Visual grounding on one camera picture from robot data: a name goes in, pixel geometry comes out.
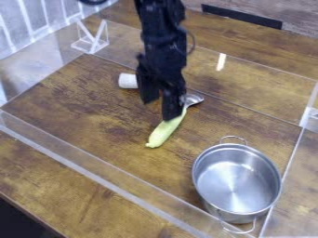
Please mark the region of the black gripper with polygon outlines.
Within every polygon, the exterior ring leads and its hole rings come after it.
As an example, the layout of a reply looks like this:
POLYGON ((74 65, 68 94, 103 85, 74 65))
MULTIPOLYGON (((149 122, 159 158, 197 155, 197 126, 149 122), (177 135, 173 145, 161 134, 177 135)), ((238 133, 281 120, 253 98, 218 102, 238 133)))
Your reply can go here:
POLYGON ((182 115, 186 104, 186 30, 166 18, 142 19, 145 52, 137 56, 137 82, 145 104, 159 99, 163 120, 182 115))

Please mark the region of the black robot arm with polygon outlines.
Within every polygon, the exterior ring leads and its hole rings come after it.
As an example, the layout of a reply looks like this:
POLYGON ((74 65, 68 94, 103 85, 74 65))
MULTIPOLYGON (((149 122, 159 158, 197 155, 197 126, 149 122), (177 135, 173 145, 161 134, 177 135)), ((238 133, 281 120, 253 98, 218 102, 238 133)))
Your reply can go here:
POLYGON ((137 55, 139 95, 146 104, 163 98, 163 120, 169 121, 182 114, 185 107, 182 70, 187 41, 181 22, 186 19, 186 8, 181 0, 134 0, 134 4, 145 43, 145 52, 137 55))

